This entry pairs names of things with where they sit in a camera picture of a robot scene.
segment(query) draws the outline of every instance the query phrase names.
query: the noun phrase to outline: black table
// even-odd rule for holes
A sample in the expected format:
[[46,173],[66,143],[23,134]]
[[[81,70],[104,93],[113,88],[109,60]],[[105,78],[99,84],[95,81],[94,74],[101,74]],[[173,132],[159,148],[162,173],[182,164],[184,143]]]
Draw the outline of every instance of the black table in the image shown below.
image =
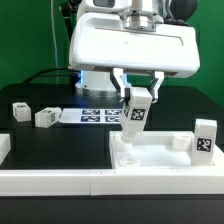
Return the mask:
[[[15,84],[0,91],[0,102],[0,133],[10,133],[12,143],[0,169],[111,168],[109,131],[121,130],[120,125],[57,123],[42,129],[35,128],[34,114],[46,107],[121,108],[118,99],[79,96],[68,85]],[[14,102],[31,107],[31,122],[14,119]],[[216,145],[224,150],[224,109],[194,88],[162,87],[145,130],[194,131],[196,118],[217,120]],[[0,198],[1,224],[224,223],[223,211],[223,195]]]

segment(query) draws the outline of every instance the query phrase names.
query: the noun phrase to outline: white robot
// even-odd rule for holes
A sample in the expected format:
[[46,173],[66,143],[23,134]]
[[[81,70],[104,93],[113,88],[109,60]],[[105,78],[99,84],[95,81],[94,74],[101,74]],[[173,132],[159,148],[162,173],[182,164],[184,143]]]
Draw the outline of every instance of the white robot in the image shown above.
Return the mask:
[[[174,18],[170,10],[174,0],[78,2],[69,55],[72,69],[82,70],[76,87],[79,92],[112,96],[116,89],[110,77],[114,75],[124,100],[121,140],[130,144],[136,133],[143,131],[164,76],[187,78],[197,72],[200,61],[195,30]],[[151,76],[150,92],[130,87],[126,74]]]

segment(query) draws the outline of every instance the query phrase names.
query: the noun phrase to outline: black pattern sticker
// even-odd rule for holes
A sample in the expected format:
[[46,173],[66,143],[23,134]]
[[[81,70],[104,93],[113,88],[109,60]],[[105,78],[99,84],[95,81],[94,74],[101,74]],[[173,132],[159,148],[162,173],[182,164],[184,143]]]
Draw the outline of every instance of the black pattern sticker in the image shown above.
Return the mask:
[[55,121],[55,113],[51,114],[51,123]]
[[128,104],[126,104],[126,106],[124,108],[124,114],[126,117],[128,117],[129,110],[130,110],[130,106]]
[[100,110],[92,110],[92,109],[87,109],[87,110],[82,110],[83,115],[100,115]]
[[108,117],[106,117],[106,122],[108,122],[108,123],[110,123],[110,122],[119,123],[120,122],[120,117],[108,116]]
[[197,150],[202,152],[211,152],[212,140],[206,138],[198,138]]
[[145,109],[133,109],[131,120],[133,121],[143,121],[145,116]]
[[81,117],[81,122],[100,122],[100,117],[99,116],[82,116]]
[[114,116],[120,116],[121,115],[122,110],[105,110],[105,115],[114,115]]

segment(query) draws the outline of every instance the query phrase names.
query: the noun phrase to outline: small white cube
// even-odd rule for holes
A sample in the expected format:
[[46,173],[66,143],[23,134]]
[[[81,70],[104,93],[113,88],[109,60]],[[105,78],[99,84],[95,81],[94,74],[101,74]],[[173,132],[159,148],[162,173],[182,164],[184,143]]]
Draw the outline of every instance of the small white cube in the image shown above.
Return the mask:
[[47,107],[35,114],[36,127],[48,128],[59,121],[62,110],[59,107]]
[[13,103],[13,116],[18,122],[31,121],[31,109],[24,102]]
[[217,122],[197,119],[192,151],[192,165],[213,165]]
[[8,155],[10,149],[10,135],[0,134],[0,165],[4,161],[5,157]]

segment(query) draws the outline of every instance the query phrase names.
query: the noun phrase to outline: white platform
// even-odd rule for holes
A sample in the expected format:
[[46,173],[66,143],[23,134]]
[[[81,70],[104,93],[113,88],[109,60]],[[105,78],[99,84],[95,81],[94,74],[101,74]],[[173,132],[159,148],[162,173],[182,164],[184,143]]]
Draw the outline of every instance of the white platform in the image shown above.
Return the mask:
[[[0,196],[224,194],[224,154],[217,146],[213,166],[191,166],[190,151],[172,149],[174,132],[144,132],[129,152],[114,148],[117,133],[110,132],[113,169],[0,170]],[[127,157],[139,165],[121,166]]]

